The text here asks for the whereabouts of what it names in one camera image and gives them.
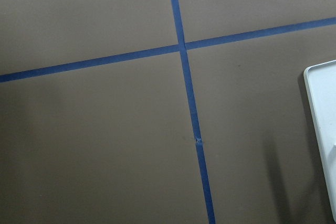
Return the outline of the white rack tray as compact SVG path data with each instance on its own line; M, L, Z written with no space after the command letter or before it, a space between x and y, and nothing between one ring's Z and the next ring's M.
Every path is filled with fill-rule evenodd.
M307 67L303 77L335 218L335 61Z

